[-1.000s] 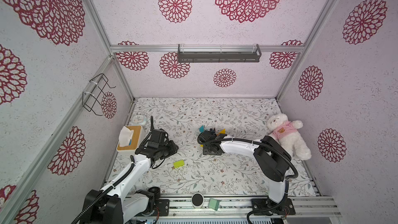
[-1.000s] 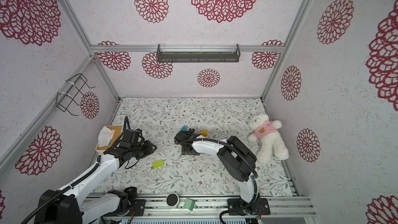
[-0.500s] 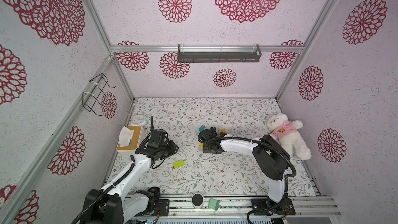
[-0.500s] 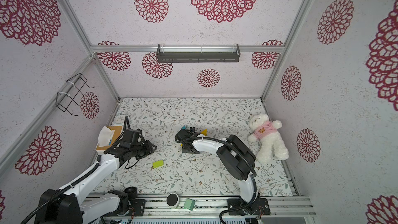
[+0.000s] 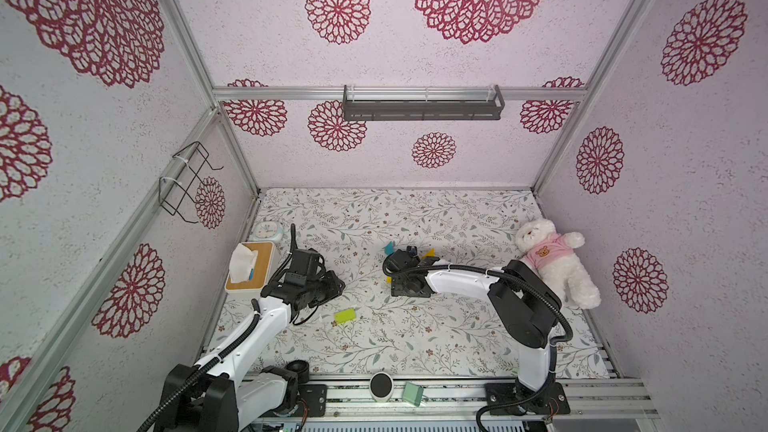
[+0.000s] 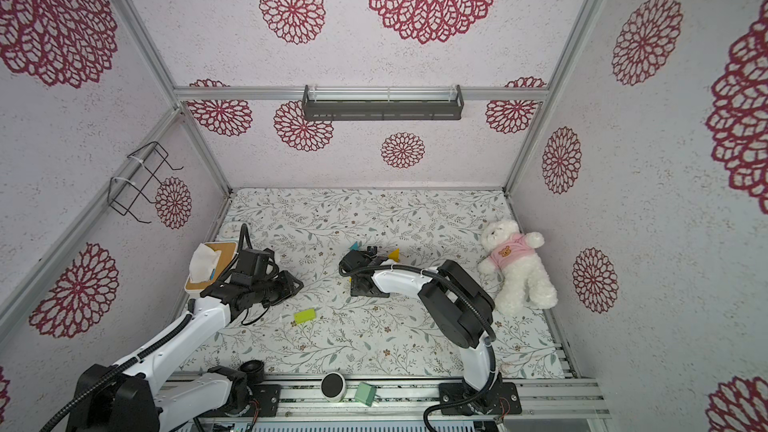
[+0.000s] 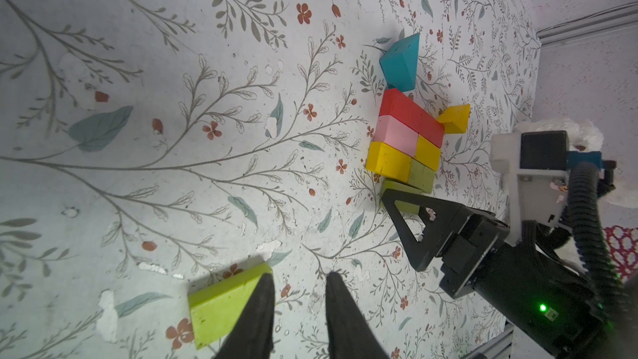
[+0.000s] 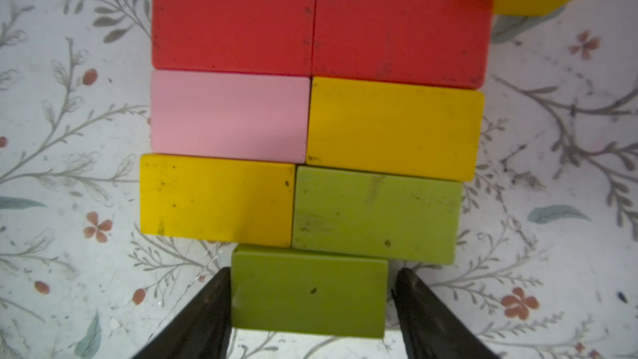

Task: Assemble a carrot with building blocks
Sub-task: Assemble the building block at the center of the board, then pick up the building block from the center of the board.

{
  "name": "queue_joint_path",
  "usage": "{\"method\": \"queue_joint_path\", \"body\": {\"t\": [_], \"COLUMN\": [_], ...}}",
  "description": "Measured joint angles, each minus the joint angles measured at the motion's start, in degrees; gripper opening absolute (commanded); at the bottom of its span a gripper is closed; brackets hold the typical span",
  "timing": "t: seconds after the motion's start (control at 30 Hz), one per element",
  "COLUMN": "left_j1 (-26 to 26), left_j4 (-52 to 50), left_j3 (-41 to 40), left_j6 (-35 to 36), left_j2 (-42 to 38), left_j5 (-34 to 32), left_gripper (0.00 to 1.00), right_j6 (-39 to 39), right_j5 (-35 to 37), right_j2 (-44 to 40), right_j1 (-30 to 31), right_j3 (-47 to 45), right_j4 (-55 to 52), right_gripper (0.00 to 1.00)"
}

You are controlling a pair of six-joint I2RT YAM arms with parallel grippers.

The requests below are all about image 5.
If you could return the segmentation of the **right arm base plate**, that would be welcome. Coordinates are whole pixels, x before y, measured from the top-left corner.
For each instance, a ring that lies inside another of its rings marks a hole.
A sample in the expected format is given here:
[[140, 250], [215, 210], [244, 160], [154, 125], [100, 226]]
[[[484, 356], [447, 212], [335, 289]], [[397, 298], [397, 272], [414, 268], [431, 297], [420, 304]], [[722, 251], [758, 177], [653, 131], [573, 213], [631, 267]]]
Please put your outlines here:
[[571, 407], [568, 403], [563, 386], [552, 382], [538, 396], [517, 382], [487, 383], [485, 386], [487, 405], [490, 414], [495, 416], [534, 415], [568, 415]]

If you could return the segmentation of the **green block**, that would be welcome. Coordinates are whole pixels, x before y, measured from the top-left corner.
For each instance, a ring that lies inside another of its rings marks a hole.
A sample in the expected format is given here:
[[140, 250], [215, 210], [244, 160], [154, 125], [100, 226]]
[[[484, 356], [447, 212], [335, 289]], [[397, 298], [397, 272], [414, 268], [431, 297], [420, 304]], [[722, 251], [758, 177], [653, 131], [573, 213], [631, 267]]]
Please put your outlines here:
[[356, 319], [356, 311], [353, 308], [348, 308], [334, 314], [334, 322], [337, 325], [348, 323]]

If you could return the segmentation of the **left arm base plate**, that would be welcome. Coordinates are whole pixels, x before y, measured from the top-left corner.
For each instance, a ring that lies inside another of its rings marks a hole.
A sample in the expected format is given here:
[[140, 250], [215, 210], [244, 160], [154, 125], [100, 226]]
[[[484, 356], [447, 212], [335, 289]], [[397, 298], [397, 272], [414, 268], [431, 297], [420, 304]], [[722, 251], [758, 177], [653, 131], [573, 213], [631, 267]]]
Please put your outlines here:
[[310, 384], [309, 363], [293, 360], [283, 367], [265, 367], [260, 376], [271, 374], [285, 381], [281, 401], [271, 407], [263, 417], [322, 417], [325, 415], [327, 386]]

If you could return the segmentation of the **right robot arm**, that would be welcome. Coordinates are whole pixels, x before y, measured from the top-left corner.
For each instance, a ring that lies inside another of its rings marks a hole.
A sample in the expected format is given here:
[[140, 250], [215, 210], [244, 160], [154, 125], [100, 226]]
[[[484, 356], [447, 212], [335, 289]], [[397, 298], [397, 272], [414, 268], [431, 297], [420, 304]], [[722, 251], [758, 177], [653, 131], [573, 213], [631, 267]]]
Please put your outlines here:
[[486, 389], [487, 404], [475, 414], [480, 431], [487, 413], [567, 414], [563, 387], [556, 382], [558, 345], [573, 338], [558, 296], [520, 260], [500, 269], [453, 264], [437, 257], [419, 258], [414, 247], [396, 250], [382, 263], [392, 294], [430, 298], [457, 294], [489, 302], [507, 333], [520, 345], [513, 383]]

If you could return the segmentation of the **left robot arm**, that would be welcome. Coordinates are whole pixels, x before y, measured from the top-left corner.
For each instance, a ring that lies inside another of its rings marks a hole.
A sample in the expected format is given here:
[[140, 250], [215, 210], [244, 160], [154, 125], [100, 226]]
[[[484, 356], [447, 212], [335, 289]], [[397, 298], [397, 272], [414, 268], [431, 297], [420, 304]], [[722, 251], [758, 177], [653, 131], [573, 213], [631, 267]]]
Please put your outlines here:
[[290, 227], [288, 256], [251, 300], [250, 316], [213, 352], [194, 365], [179, 364], [166, 376], [157, 408], [140, 431], [241, 431], [266, 412], [289, 412], [299, 401], [299, 374], [270, 366], [245, 376], [269, 343], [300, 313], [343, 294], [345, 283], [313, 248], [301, 249]]

